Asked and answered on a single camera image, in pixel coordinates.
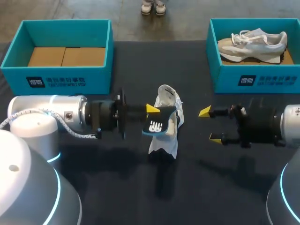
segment cardboard box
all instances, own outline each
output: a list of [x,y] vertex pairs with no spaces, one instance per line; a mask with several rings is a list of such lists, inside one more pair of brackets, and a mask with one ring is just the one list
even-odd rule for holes
[[65,47],[35,47],[29,67],[60,67],[65,54]]
[[63,67],[103,66],[105,48],[66,48]]
[[[105,56],[102,66],[28,67],[36,47],[104,48]],[[15,95],[107,95],[113,49],[110,20],[27,20],[21,22],[0,68]]]
[[[261,28],[270,34],[285,31],[288,50],[282,64],[246,60],[242,63],[222,61],[218,41],[241,30]],[[206,53],[215,93],[300,93],[300,22],[290,18],[211,19]]]

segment black table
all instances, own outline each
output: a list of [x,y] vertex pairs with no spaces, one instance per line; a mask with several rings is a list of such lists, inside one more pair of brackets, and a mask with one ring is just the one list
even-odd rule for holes
[[[178,158],[168,166],[148,162],[151,139],[141,135],[141,124],[127,126],[125,141],[116,133],[101,141],[63,134],[62,174],[81,197],[82,224],[267,224],[266,195],[294,150],[220,146],[210,133],[234,129],[234,122],[197,116],[211,104],[248,104],[253,97],[282,109],[298,96],[214,95],[204,41],[116,42],[114,54],[114,90],[123,87],[129,104],[153,104],[159,85],[168,84],[183,101],[185,122]],[[13,94],[3,76],[0,96],[4,120]]]

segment person's feet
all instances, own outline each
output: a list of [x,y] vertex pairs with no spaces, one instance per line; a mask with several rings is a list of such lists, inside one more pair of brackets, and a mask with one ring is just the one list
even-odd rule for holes
[[[142,14],[143,15],[149,15],[151,13],[152,6],[153,6],[152,2],[143,0],[142,8],[141,8]],[[155,9],[156,9],[156,14],[157,15],[164,15],[165,14],[166,6],[163,2],[161,2],[159,0],[156,0],[155,1],[155,6],[156,6]]]
[[151,2],[146,2],[146,1],[143,1],[142,2],[142,14],[143,15],[149,15],[151,13],[151,10],[152,10],[152,5],[153,3]]

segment blue cardboard box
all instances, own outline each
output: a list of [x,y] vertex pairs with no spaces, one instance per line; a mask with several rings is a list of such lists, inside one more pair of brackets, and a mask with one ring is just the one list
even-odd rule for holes
[[[103,66],[27,67],[35,47],[105,47]],[[15,95],[109,94],[113,67],[110,20],[22,21],[1,65]]]
[[[231,33],[261,28],[266,33],[288,36],[293,65],[224,65],[218,41]],[[293,18],[211,19],[206,52],[215,93],[300,93],[300,23]]]

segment sneaker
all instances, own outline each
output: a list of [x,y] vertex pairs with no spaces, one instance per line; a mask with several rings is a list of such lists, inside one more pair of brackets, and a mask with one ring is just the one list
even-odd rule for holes
[[149,147],[149,153],[164,149],[171,154],[174,159],[177,156],[177,131],[184,122],[182,102],[176,91],[168,85],[162,85],[158,88],[158,96],[154,107],[176,106],[176,112],[169,119],[168,130],[164,135],[155,136]]
[[156,1],[156,15],[164,15],[166,11],[165,4],[162,3],[161,1]]
[[220,55],[233,61],[241,62],[246,58],[256,58],[268,63],[281,63],[281,55],[287,46],[287,34],[267,34],[260,28],[240,34],[231,34],[231,38],[218,41]]
[[151,2],[143,1],[142,2],[142,8],[141,8],[142,14],[143,15],[149,15],[151,13],[151,10],[152,10],[152,5],[153,5],[153,3],[151,3]]

